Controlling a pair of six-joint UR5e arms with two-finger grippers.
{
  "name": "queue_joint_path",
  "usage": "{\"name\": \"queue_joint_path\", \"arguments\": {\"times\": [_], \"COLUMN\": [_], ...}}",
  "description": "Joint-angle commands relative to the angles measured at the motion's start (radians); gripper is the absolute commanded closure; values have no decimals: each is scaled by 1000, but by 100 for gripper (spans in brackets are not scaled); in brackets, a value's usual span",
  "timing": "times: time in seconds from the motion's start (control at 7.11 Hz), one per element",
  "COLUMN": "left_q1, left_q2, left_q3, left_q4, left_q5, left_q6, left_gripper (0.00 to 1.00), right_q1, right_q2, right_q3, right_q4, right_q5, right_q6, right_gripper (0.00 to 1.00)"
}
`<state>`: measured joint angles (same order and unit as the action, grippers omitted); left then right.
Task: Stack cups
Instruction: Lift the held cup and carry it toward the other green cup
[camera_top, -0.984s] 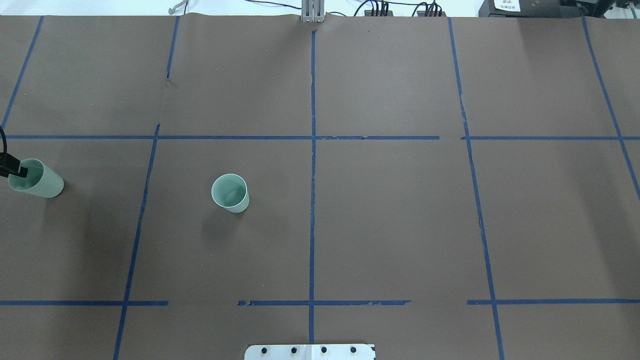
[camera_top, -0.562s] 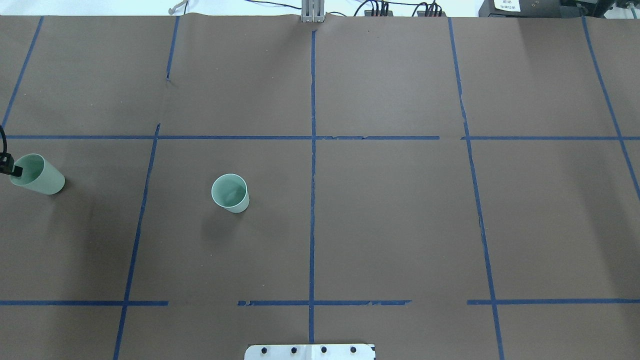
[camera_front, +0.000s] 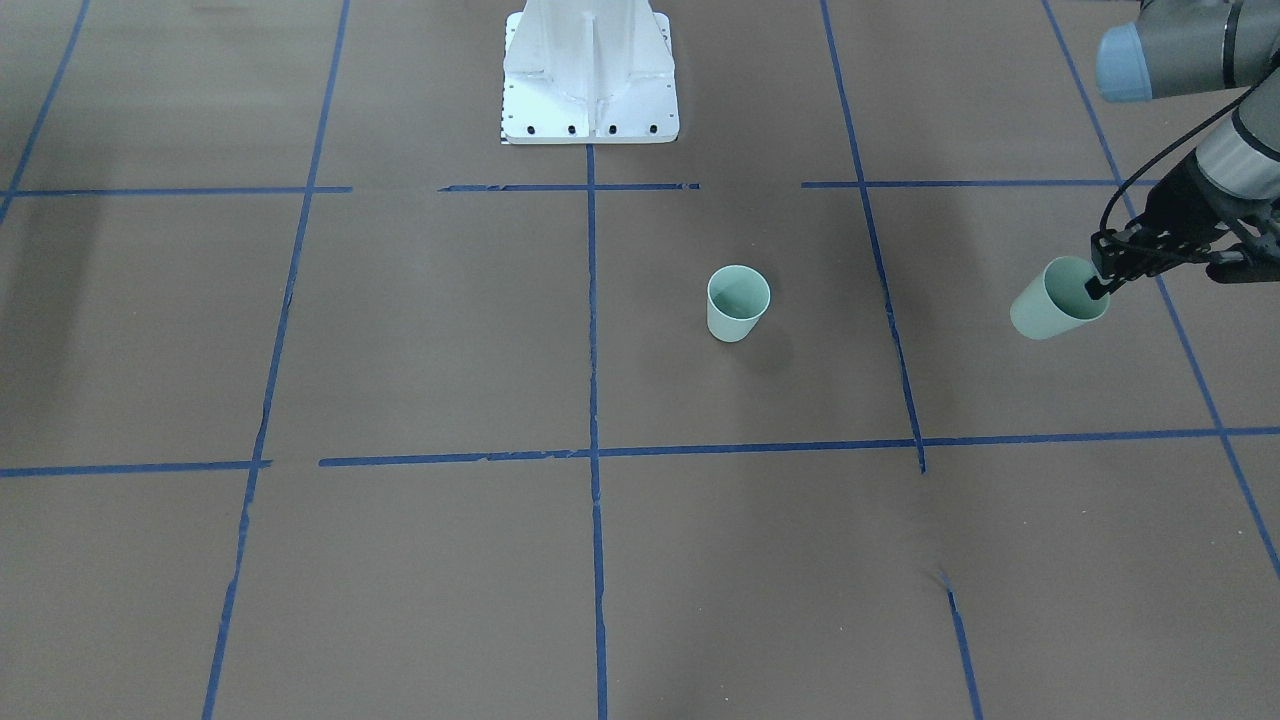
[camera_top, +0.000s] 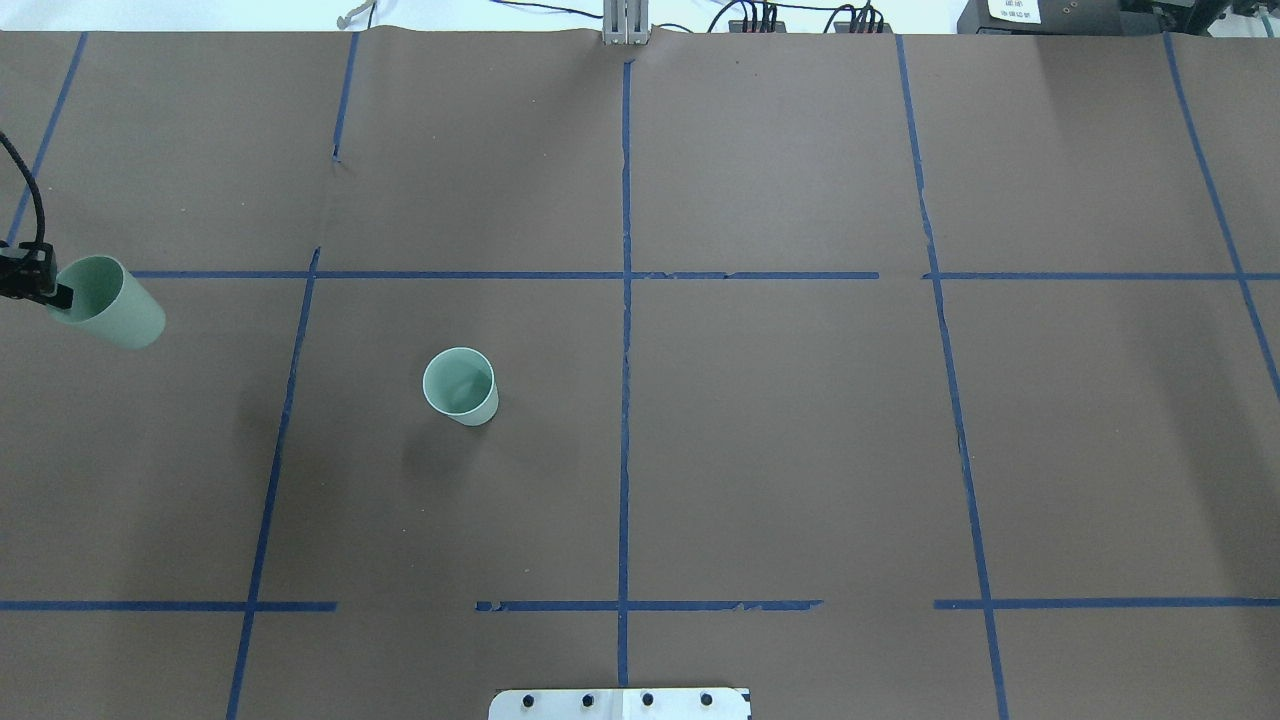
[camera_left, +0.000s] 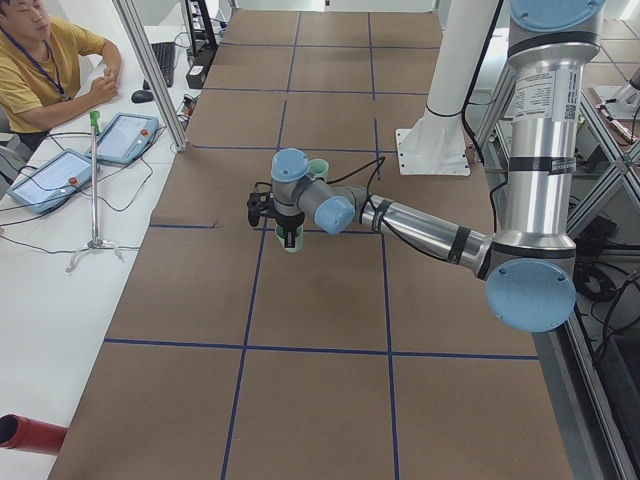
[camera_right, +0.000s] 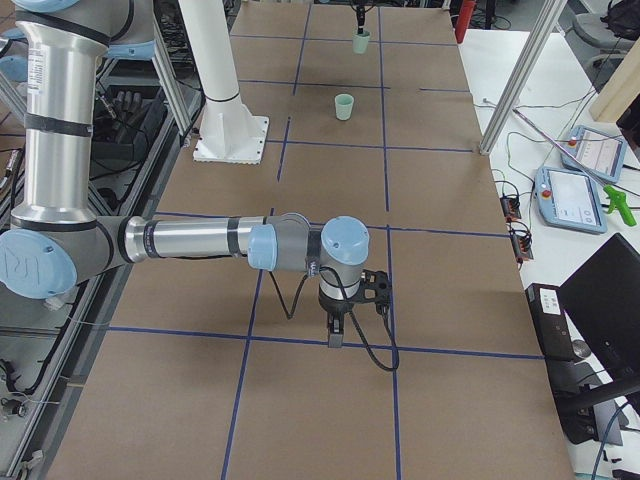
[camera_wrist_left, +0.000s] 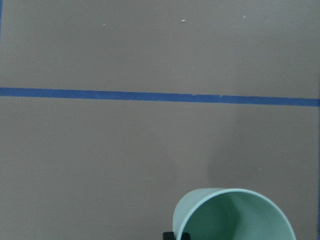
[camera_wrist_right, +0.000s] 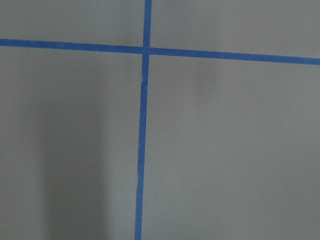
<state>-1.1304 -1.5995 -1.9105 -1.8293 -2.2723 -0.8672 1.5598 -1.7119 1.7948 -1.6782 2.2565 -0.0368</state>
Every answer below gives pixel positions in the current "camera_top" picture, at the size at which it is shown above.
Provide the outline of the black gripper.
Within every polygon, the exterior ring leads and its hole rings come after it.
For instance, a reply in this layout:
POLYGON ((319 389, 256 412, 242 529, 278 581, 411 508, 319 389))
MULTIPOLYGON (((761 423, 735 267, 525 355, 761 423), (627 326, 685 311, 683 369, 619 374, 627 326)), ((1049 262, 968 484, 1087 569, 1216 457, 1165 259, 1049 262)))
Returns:
POLYGON ((72 309, 74 290, 55 288, 55 252, 50 243, 18 243, 1 247, 1 296, 44 299, 46 307, 72 309))

